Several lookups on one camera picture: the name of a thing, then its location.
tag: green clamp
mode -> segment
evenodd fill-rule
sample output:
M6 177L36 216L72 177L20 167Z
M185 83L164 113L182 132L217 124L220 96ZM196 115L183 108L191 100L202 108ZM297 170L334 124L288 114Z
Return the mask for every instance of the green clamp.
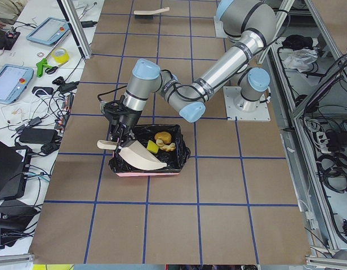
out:
M52 66L47 64L47 59L44 58L40 62L36 63L36 67L37 67L37 77L40 78L43 75L43 69L44 68L51 68Z

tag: white table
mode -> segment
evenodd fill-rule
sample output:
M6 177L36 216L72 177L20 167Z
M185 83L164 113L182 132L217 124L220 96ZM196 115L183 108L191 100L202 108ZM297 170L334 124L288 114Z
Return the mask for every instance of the white table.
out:
M90 6L93 4L93 2L97 2L97 5L88 11L86 15L83 17L82 20L93 20L98 21L101 8L103 5L104 0L96 0L96 1L79 1L80 6L84 6L85 3L88 3ZM81 14L82 8L78 9L77 13L78 15ZM32 18L34 18L34 21L39 24L43 22L47 17L57 17L60 19L63 19L63 15L58 7L58 4L55 0L30 0L27 4L27 6L24 8L22 14L18 18L19 21L25 22L25 23L33 23ZM77 65L79 59L81 58L79 51L77 49L77 46L75 45L75 42L72 38L72 35L68 36L67 39L62 43L63 48L65 48L70 55L70 60L68 63L66 63L64 66L59 68L57 72L54 74L48 75L45 74L41 78L37 78L36 72L37 68L35 64L39 62L42 58L39 58L37 56L38 52L43 52L44 54L47 54L52 47L44 46L41 44L29 42L26 40L26 35L29 34L32 30L28 27L20 27L19 31L21 32L20 37L18 38L16 44L14 45L13 49L11 51L5 51L3 55L0 56L0 69L4 64L13 64L13 65L19 65L19 66L27 66L34 69L34 75L32 80L27 85L26 90L21 94L19 99L13 103L11 106L20 107L20 106L28 106L28 104L31 104L31 108L34 110L40 103L40 99L35 97L32 94L32 89L34 86L41 86L41 87L52 87L54 89L57 89L58 86L53 85L52 81L57 78L58 76L63 76L66 78L68 74L70 74L74 67ZM91 43L95 28L86 28L84 29L84 32L86 34L87 40L89 43ZM56 65L56 62L52 58L48 58L48 63L53 65ZM69 82L71 81L78 81L82 75L84 67L84 61L81 62L81 64L77 67L77 69L73 72L72 76L69 79ZM38 109L38 112L42 112L45 110L47 106L42 104L40 109ZM0 128L7 126L7 122L5 121L1 109L7 108L6 105L0 103ZM47 119L44 119L42 122L42 125L47 125L53 123L55 118L48 117ZM54 128L54 124L48 125L48 126L42 126L40 128ZM0 141L5 143L8 146L14 145L14 138L11 138L11 136L14 134L14 131L10 131L7 128L0 130ZM33 149L34 152L38 152L41 145L28 145ZM52 165L54 164L54 161L57 157L57 151L53 154L47 156L47 157L32 157L31 164L38 166L45 171L49 172L52 168ZM40 173L38 169L30 169L32 172ZM47 191L48 183L45 181L41 181L41 190L39 192L39 198L37 201L37 204L43 203ZM32 205L34 204L39 190L39 182L38 180L32 179L27 181L25 194L22 198L19 200L24 202L25 204ZM28 224L28 227L35 223L38 220L39 215L34 217L34 219L31 221L30 224ZM0 250L0 256L5 255L20 255L25 254L28 252L28 249L30 247L30 244L32 242L31 237L24 238L22 240L17 241L14 246L12 247L5 247L4 249Z

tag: blue joint cap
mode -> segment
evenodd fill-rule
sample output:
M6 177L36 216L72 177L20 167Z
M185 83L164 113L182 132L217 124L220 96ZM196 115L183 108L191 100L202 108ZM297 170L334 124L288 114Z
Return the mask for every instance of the blue joint cap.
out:
M269 87L270 76L266 70L261 68L253 68L248 72L248 82L251 87L258 92L265 92Z
M185 120L189 123L194 123L203 115L206 111L206 107L202 102L193 102L189 105L183 107L179 114L181 117L185 118Z
M146 59L138 59L132 75L142 80L154 80L160 76L160 67Z
M229 6L234 2L235 0L222 0L217 7L216 10L216 17L220 20L225 11L229 8Z

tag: yellow tape roll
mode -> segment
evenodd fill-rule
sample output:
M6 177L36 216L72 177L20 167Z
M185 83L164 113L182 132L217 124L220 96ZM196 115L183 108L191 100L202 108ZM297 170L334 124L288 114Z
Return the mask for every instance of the yellow tape roll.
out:
M70 59L70 56L68 55L66 49L58 48L53 51L52 57L55 59L57 63L65 63Z

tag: brown tiled table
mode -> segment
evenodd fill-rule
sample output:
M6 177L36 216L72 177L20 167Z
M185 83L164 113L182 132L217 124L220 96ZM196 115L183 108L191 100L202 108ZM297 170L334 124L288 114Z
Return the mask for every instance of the brown tiled table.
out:
M133 10L170 6L153 20ZM274 114L227 121L222 91L187 123L152 95L140 124L179 124L192 156L175 177L119 178L96 95L143 57L189 84L227 49L216 1L106 1L31 246L37 263L303 264L310 253Z

